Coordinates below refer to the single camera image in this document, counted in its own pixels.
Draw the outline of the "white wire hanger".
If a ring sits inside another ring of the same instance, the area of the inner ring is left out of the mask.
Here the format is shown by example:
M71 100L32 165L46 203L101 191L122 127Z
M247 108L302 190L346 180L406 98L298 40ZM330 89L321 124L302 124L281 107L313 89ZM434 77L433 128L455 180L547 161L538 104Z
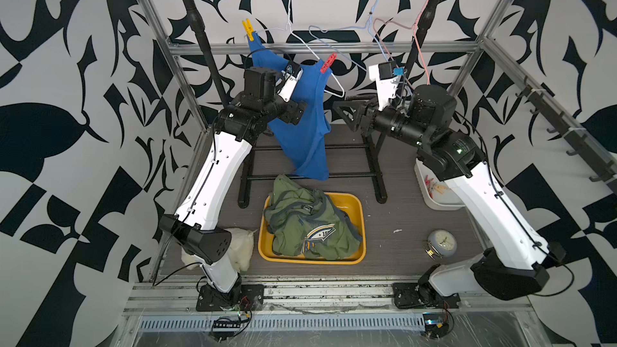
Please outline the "white wire hanger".
M315 58L317 61L319 61L321 58L318 56L318 54L316 53L316 51L313 50L313 48L311 48L308 43L305 42L305 40L303 40L299 35L297 35L297 33L294 32L293 30L293 25L292 25L292 0L288 0L287 1L287 9L286 9L286 23L285 26L283 28L281 27L271 27L271 28L266 28L264 27L262 30L257 31L257 33L266 33L269 31L285 31L288 32L289 35L292 35L293 38L295 38L298 42L300 42ZM333 93L332 91L328 91L326 90L326 93L330 94L331 96L335 96L341 99L345 98L345 89L343 88L341 82L338 80L338 78L336 76L333 76L336 84L338 85L338 87L340 88L340 93Z

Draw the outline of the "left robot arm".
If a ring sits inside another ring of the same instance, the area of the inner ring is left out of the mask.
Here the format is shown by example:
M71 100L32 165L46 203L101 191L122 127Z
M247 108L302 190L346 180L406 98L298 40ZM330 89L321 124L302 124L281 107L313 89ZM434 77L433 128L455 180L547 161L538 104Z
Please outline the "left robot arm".
M282 71L250 67L244 91L215 118L207 158L194 185L175 213L164 215L160 228L196 258L216 292L231 295L239 273L228 256L232 235L218 226L219 214L234 176L260 134L276 119L297 125L306 109L292 100L303 70L289 63Z

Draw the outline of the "blue wire hanger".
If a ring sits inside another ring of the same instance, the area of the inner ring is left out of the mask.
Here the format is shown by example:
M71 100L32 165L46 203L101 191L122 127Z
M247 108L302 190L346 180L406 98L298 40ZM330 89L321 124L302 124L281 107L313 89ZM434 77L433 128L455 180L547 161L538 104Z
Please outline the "blue wire hanger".
M370 11L369 11L369 15L368 18L365 22L365 25L363 27L360 26L348 26L348 27L342 27L342 28L338 28L338 29L334 29L334 31L353 31L353 30L358 30L358 31L365 31L368 35L371 36L372 40L374 42L376 42L379 51L382 54L382 57L385 59L385 61L389 62L392 61L393 58L391 56L390 53L386 53L386 48L383 45L383 42L380 40L379 37L377 37L376 31L374 30L374 12L376 10L377 5L379 4L379 0L375 0L374 4L372 5ZM327 34L329 32L329 30L326 29L322 29L318 26L315 25L309 25L308 26L308 33L315 38L315 40L319 41L321 44L327 46L328 48L330 48L331 50L335 51L337 54L339 54L340 56L343 56L346 60L348 60L351 64L355 65L357 68L359 68L360 70L367 72L367 70L365 68L362 68L360 66L360 64L358 64L357 62L355 62L350 56L347 57L345 55L345 53L343 51L340 51L339 49L335 48L334 45L327 43L325 40L323 40L322 38L318 37L316 35L316 32L320 32L321 34Z

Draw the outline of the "dark green printed tank top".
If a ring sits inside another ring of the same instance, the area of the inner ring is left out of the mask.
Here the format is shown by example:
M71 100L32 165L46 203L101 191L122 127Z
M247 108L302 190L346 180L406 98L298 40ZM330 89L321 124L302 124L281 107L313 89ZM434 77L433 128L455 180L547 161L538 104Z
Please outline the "dark green printed tank top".
M277 256L343 260L360 249L363 237L350 217L319 189L306 189L285 175L273 183L264 209Z

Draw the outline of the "blue tank top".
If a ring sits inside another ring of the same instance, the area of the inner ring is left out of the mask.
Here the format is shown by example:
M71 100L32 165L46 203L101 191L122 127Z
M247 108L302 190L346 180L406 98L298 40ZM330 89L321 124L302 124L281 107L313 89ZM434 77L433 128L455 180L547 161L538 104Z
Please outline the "blue tank top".
M326 161L325 136L331 128L324 111L324 92L332 70L324 68L325 61L302 64L292 101L304 101L306 108L297 125L273 120L268 127L273 131L284 154L293 163L295 175L325 181L329 178Z

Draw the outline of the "beige wooden clothespin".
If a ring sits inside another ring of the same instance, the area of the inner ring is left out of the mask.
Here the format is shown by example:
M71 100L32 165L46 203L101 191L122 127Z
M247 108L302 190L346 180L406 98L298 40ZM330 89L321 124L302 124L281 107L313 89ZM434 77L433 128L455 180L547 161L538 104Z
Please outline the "beige wooden clothespin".
M444 194L449 190L449 188L443 183L434 183L432 185L432 191L438 194Z

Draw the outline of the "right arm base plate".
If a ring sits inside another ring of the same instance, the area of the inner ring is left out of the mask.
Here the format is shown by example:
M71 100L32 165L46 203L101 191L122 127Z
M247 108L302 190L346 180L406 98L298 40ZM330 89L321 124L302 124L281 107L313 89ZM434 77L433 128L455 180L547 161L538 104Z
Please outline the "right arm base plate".
M395 307L398 309L459 308L458 294L443 297L429 283L392 284Z

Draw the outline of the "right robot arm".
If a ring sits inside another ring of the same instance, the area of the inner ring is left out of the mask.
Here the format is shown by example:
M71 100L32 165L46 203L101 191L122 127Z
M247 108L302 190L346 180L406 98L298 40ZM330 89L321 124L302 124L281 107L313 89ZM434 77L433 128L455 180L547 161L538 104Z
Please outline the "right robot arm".
M333 110L353 131L374 131L416 148L417 158L466 206L491 246L463 262L439 265L425 275L441 297L486 292L500 300L541 297L549 268L566 252L538 234L496 182L483 150L450 127L456 99L436 85L415 89L407 112L376 96L336 101Z

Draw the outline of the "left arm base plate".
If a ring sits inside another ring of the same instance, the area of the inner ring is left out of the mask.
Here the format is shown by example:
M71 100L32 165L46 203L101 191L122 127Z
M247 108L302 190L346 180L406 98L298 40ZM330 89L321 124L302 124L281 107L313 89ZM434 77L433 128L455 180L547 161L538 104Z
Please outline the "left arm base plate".
M257 310L264 303L263 284L236 284L230 292L219 292L210 285L199 289L197 312Z

